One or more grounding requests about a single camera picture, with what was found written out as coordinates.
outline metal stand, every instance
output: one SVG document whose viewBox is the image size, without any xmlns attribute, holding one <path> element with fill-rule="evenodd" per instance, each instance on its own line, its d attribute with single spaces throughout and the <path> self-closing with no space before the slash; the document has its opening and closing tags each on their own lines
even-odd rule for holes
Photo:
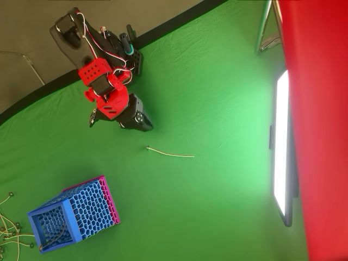
<svg viewBox="0 0 348 261">
<path fill-rule="evenodd" d="M 40 75 L 38 74 L 38 72 L 36 71 L 36 69 L 34 68 L 33 62 L 32 62 L 32 60 L 29 57 L 27 57 L 23 53 L 15 53 L 15 52 L 7 52 L 7 51 L 0 51 L 0 53 L 20 55 L 21 57 L 23 57 L 25 59 L 25 61 L 27 62 L 27 64 L 30 66 L 30 68 L 33 70 L 33 72 L 35 73 L 35 75 L 37 76 L 39 81 L 42 83 L 42 85 L 45 84 L 43 82 L 43 80 L 41 79 Z"/>
<path fill-rule="evenodd" d="M 269 38 L 265 39 L 262 41 L 262 38 L 265 33 L 265 28 L 267 24 L 267 18 L 268 14 L 271 9 L 271 5 L 273 5 L 273 10 L 275 12 L 276 20 L 277 20 L 277 25 L 279 29 L 279 34 L 272 35 Z M 255 45 L 255 53 L 258 54 L 261 51 L 267 49 L 267 48 L 272 48 L 276 46 L 277 44 L 280 44 L 282 41 L 282 18 L 281 18 L 281 13 L 279 10 L 279 5 L 278 5 L 278 0 L 266 0 L 263 6 L 262 10 L 262 17 L 261 17 L 261 22 L 260 22 L 260 27 L 257 35 L 257 40 L 256 40 L 256 45 Z"/>
</svg>

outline gray wall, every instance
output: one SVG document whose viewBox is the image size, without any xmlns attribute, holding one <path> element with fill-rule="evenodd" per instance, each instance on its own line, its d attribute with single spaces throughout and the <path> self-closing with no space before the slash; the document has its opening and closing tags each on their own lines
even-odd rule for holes
<svg viewBox="0 0 348 261">
<path fill-rule="evenodd" d="M 200 1 L 0 1 L 0 51 L 28 55 L 43 81 L 48 83 L 74 69 L 48 32 L 71 8 L 78 7 L 96 29 L 106 26 L 118 35 L 131 24 L 137 35 L 141 35 Z M 0 113 L 40 86 L 23 59 L 0 54 Z"/>
</svg>

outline robotic arm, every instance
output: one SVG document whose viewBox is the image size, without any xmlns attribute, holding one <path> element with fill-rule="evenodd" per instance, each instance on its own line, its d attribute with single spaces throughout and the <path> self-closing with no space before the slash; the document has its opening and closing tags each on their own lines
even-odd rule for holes
<svg viewBox="0 0 348 261">
<path fill-rule="evenodd" d="M 85 97 L 97 104 L 90 116 L 90 127 L 97 120 L 107 120 L 117 121 L 125 129 L 152 130 L 142 101 L 135 94 L 129 95 L 126 87 L 134 74 L 140 74 L 142 62 L 142 54 L 131 42 L 135 35 L 130 25 L 128 34 L 120 38 L 104 27 L 99 33 L 78 8 L 73 8 L 49 31 L 89 87 Z"/>
</svg>

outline honeycomb pattern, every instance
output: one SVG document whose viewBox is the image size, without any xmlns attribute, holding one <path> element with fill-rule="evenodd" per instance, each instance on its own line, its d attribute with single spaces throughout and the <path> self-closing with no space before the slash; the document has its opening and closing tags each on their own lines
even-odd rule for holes
<svg viewBox="0 0 348 261">
<path fill-rule="evenodd" d="M 93 182 L 95 182 L 95 181 L 89 181 L 89 182 L 83 183 L 79 186 L 76 186 L 74 188 L 71 188 L 69 190 L 65 190 L 62 193 L 60 193 L 57 197 L 55 197 L 55 198 L 47 201 L 45 204 L 41 205 L 40 208 L 43 208 L 43 207 L 46 207 L 48 205 L 51 205 L 51 204 L 63 201 L 67 198 L 70 198 L 73 195 L 75 195 L 76 193 L 79 193 L 80 190 L 90 186 Z"/>
<path fill-rule="evenodd" d="M 116 212 L 115 206 L 113 205 L 112 197 L 109 194 L 109 191 L 107 189 L 108 185 L 106 184 L 106 181 L 103 178 L 99 179 L 99 184 L 100 184 L 100 186 L 102 188 L 104 198 L 107 201 L 108 209 L 110 211 L 111 218 L 112 218 L 114 223 L 117 223 L 117 221 L 116 221 L 116 213 L 117 212 Z"/>
<path fill-rule="evenodd" d="M 39 214 L 38 218 L 46 238 L 44 249 L 72 240 L 61 207 Z"/>
<path fill-rule="evenodd" d="M 82 239 L 95 235 L 100 230 L 115 224 L 99 181 L 94 180 L 85 184 L 88 186 L 80 189 L 70 198 Z"/>
</svg>

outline green fabric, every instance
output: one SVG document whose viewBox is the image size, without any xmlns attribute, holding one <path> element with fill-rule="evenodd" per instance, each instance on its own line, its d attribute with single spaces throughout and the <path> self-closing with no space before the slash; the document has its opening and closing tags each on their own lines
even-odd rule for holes
<svg viewBox="0 0 348 261">
<path fill-rule="evenodd" d="M 229 1 L 141 50 L 130 91 L 151 132 L 89 128 L 94 104 L 82 82 L 0 127 L 0 195 L 16 194 L 0 209 L 25 232 L 27 212 L 98 175 L 122 221 L 44 255 L 21 246 L 20 260 L 307 260 L 300 201 L 286 228 L 271 191 L 269 124 L 284 60 L 281 46 L 253 52 L 262 4 Z M 6 248 L 5 260 L 15 260 L 16 244 Z"/>
</svg>

